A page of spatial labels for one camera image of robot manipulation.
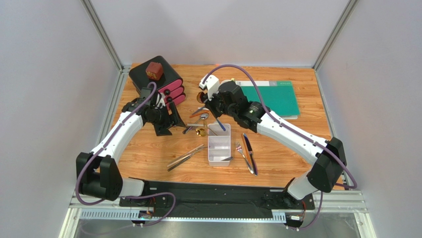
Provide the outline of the silver fork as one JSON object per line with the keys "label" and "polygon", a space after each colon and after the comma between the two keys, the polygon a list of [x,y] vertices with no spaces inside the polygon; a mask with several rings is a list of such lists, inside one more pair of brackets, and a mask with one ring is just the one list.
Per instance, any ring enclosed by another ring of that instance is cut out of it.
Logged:
{"label": "silver fork", "polygon": [[238,141],[235,142],[235,147],[236,147],[237,152],[239,152],[241,154],[241,156],[243,157],[243,159],[244,159],[244,161],[246,163],[246,166],[247,166],[248,170],[250,171],[250,173],[251,174],[254,174],[254,170],[253,170],[251,164],[249,163],[247,157],[243,153],[243,148],[242,148],[242,146],[240,145],[240,143]]}

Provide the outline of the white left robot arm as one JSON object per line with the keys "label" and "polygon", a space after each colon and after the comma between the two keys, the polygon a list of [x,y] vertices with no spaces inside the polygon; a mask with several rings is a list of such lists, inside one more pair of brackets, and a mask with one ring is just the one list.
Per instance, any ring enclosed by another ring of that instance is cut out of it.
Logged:
{"label": "white left robot arm", "polygon": [[94,205],[94,202],[84,201],[81,195],[98,198],[98,202],[142,195],[145,182],[123,178],[118,161],[134,135],[147,123],[154,126],[156,136],[171,136],[170,128],[186,126],[175,104],[170,102],[166,106],[153,82],[123,107],[117,123],[94,149],[77,156],[75,193],[80,203]]}

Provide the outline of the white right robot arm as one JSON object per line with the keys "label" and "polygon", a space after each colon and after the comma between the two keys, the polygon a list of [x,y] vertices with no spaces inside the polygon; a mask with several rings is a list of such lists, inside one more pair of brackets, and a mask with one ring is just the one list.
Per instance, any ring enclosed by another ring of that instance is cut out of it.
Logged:
{"label": "white right robot arm", "polygon": [[249,101],[233,81],[220,83],[218,79],[208,78],[199,87],[207,92],[200,93],[198,101],[215,117],[232,117],[240,127],[280,142],[311,165],[309,171],[286,185],[291,197],[301,200],[316,191],[332,191],[347,165],[340,139],[326,140],[294,126],[262,103]]}

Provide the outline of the iridescent purple knife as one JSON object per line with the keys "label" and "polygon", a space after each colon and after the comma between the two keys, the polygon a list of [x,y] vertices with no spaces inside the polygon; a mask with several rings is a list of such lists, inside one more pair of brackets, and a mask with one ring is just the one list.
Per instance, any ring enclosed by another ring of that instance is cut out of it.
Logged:
{"label": "iridescent purple knife", "polygon": [[245,144],[246,144],[246,147],[247,147],[247,151],[248,151],[248,154],[249,154],[249,158],[250,158],[251,163],[252,163],[252,168],[253,168],[253,171],[254,171],[254,175],[257,176],[258,175],[258,169],[257,169],[256,161],[254,159],[253,149],[252,149],[252,146],[250,144],[250,141],[249,141],[249,139],[248,139],[248,137],[247,137],[247,135],[245,133],[243,133],[243,139],[245,141]]}

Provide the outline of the iridescent purple spoon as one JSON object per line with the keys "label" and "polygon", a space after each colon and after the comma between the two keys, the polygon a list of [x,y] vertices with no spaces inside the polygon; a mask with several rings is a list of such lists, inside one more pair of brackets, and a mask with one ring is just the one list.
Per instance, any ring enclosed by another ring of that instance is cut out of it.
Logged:
{"label": "iridescent purple spoon", "polygon": [[215,118],[215,121],[217,122],[217,124],[220,126],[220,128],[221,128],[223,131],[226,131],[225,126],[222,124],[222,122],[221,122],[218,118]]}

